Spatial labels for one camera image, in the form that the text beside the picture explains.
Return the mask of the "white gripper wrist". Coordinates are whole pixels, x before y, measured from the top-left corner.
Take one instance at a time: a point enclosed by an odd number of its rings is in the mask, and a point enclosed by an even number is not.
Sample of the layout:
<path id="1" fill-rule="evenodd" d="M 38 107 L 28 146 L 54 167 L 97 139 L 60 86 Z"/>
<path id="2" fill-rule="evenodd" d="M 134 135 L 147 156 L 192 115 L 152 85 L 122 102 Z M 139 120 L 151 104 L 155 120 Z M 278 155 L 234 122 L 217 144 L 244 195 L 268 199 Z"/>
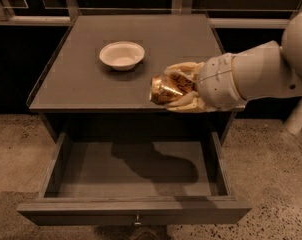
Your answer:
<path id="1" fill-rule="evenodd" d="M 177 113 L 244 109 L 247 101 L 236 87 L 232 59 L 232 54 L 226 53 L 210 58 L 206 63 L 182 62 L 168 66 L 164 70 L 167 76 L 183 76 L 190 81 L 197 79 L 198 93 L 191 91 L 179 100 L 166 104 L 165 108 Z"/>

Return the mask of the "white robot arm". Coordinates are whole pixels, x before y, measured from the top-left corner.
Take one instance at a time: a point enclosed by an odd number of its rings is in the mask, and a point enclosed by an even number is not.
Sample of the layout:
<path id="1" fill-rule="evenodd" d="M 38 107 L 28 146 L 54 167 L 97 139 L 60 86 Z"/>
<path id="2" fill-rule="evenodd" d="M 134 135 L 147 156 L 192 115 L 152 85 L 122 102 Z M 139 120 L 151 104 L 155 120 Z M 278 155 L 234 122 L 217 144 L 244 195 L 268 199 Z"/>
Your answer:
<path id="1" fill-rule="evenodd" d="M 240 109 L 251 100 L 302 96 L 302 12 L 287 25 L 282 41 L 241 53 L 226 53 L 203 63 L 166 68 L 185 76 L 196 89 L 166 105 L 169 111 L 200 113 Z"/>

